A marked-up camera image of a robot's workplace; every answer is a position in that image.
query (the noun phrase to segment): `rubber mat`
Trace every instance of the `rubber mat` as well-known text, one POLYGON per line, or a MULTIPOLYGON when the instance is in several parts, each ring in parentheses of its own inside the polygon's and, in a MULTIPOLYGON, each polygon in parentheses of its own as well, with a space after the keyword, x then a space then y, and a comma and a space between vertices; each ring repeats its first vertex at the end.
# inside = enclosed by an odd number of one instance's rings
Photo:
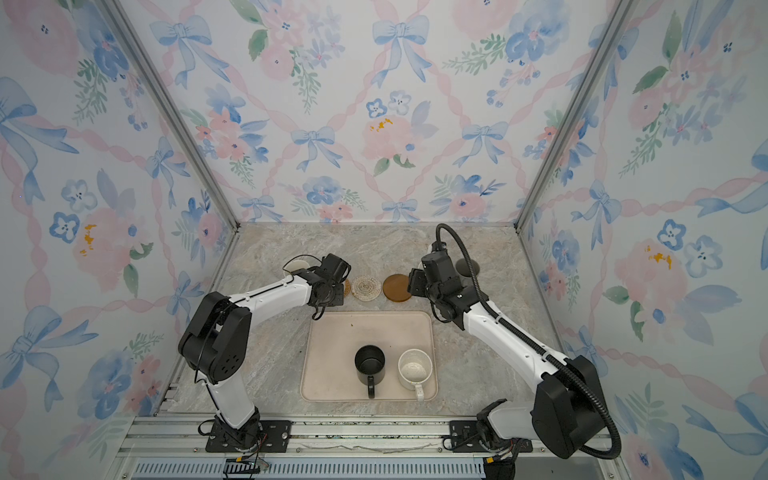
POLYGON ((424 400, 437 396, 437 365, 432 320, 424 312, 326 312, 312 322, 301 375, 301 396, 310 402, 416 401, 416 394, 400 384, 397 361, 407 349, 420 349, 435 364, 424 384, 424 400), (355 353, 365 345, 384 352, 384 379, 376 398, 357 378, 355 353))

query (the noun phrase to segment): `wall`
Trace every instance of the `wall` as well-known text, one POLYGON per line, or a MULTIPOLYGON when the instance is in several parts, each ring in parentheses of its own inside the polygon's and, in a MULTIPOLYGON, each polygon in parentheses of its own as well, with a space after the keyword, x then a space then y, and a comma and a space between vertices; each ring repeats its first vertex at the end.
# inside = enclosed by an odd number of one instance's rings
POLYGON ((0 477, 103 478, 229 229, 89 2, 0 8, 0 477))
POLYGON ((757 0, 638 2, 525 225, 635 480, 768 478, 766 21, 757 0))
POLYGON ((613 5, 123 2, 233 209, 277 222, 513 221, 613 5))

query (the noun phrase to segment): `wire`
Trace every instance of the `wire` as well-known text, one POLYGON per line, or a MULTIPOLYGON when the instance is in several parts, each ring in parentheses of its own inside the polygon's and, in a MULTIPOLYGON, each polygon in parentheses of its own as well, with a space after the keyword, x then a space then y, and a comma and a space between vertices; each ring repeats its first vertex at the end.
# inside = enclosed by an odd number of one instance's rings
MULTIPOLYGON (((440 240, 440 230, 445 230, 446 232, 450 233, 451 237, 453 237, 453 240, 455 240, 458 244, 458 248, 461 250, 464 257, 464 261, 467 263, 467 269, 469 270, 469 275, 472 278, 472 285, 475 287, 475 293, 477 293, 477 296, 480 299, 480 304, 482 304, 485 311, 488 312, 491 317, 498 319, 500 314, 493 310, 491 306, 488 305, 488 302, 486 302, 482 297, 480 283, 478 282, 475 268, 472 266, 471 259, 469 258, 469 252, 464 246, 464 242, 462 242, 462 239, 458 236, 458 233, 456 233, 456 231, 453 230, 449 225, 446 225, 445 223, 439 223, 435 229, 435 239, 437 240, 436 243, 438 248, 443 248, 442 241, 440 240)), ((621 454, 621 437, 619 436, 619 431, 616 428, 614 420, 611 418, 611 415, 608 413, 608 409, 605 407, 603 402, 594 394, 594 392, 590 390, 587 384, 584 383, 584 381, 579 378, 578 375, 573 373, 567 366, 560 362, 560 360, 548 354, 547 350, 543 346, 536 343, 531 337, 523 333, 520 329, 516 328, 506 319, 502 318, 498 321, 498 323, 510 332, 514 333, 526 345, 530 346, 537 354, 544 357, 548 362, 554 365, 559 372, 566 376, 571 384, 576 388, 576 390, 587 397, 589 403, 603 420, 605 427, 608 429, 608 435, 611 437, 611 447, 608 450, 597 450, 593 449, 592 447, 582 445, 579 450, 588 455, 592 455, 595 458, 601 458, 603 460, 613 460, 617 458, 621 454)))

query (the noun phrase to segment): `white cup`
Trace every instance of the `white cup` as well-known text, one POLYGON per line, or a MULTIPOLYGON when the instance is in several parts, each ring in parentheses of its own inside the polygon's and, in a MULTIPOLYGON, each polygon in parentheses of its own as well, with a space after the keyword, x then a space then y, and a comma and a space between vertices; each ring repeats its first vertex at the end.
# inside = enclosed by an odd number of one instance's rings
POLYGON ((406 350, 397 362, 400 383, 416 391, 416 399, 424 401, 424 382, 432 376, 432 359, 419 349, 406 350))

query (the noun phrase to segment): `round coaster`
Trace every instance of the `round coaster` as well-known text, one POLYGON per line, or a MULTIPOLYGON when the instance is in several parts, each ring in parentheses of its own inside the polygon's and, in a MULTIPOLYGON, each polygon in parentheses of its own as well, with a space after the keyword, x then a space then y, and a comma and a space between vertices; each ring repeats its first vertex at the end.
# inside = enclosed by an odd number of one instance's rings
POLYGON ((411 294, 408 293, 408 277, 402 273, 395 273, 386 277, 382 290, 384 296, 393 302, 405 302, 411 298, 411 294))
POLYGON ((381 292, 381 282, 370 275, 361 275, 352 281, 352 295, 362 302, 370 302, 381 292))

